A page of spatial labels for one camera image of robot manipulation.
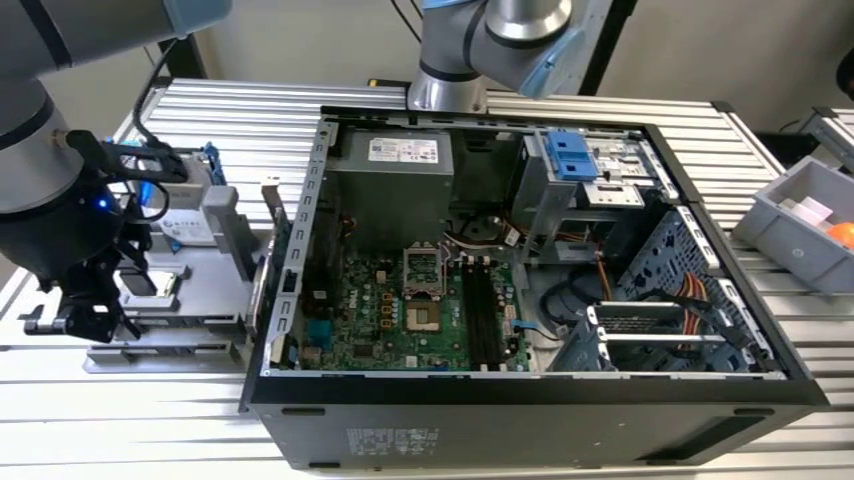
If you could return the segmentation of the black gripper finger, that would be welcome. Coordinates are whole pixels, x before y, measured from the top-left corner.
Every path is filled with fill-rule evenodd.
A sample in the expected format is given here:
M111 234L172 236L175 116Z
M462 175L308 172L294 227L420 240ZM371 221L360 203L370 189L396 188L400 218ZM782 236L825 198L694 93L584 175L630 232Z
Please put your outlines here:
M116 248L120 253L116 271L121 282L131 292L141 292L144 290L144 258L132 243L123 238L116 241Z
M117 327L117 287L115 266L104 260L73 265L51 285L61 290L61 300L48 323L27 319L31 336L67 335L109 343Z

